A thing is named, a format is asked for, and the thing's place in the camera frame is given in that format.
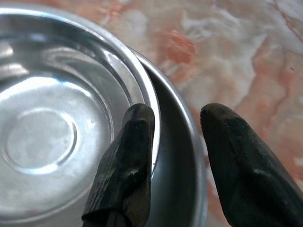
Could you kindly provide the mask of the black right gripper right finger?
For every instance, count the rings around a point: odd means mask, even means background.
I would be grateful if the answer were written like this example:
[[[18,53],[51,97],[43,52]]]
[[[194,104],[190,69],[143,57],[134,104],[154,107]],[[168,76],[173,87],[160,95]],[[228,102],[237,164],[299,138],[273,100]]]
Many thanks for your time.
[[[249,124],[217,103],[201,109],[200,123],[231,227],[303,227],[303,192]]]

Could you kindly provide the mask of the stainless steel bowl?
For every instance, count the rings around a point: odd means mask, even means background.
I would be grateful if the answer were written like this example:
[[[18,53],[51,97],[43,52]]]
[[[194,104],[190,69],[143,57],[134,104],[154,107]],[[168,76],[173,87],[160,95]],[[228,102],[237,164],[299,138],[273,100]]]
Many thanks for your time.
[[[204,147],[170,80],[82,17],[0,3],[0,227],[82,227],[99,161],[136,103],[156,120],[146,227],[206,227]]]

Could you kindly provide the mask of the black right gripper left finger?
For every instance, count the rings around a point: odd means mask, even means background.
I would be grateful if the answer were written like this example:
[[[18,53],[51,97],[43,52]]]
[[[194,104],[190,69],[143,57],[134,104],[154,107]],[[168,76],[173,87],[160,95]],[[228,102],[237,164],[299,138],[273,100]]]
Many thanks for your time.
[[[90,190],[82,227],[144,227],[151,206],[153,110],[134,104],[104,153]]]

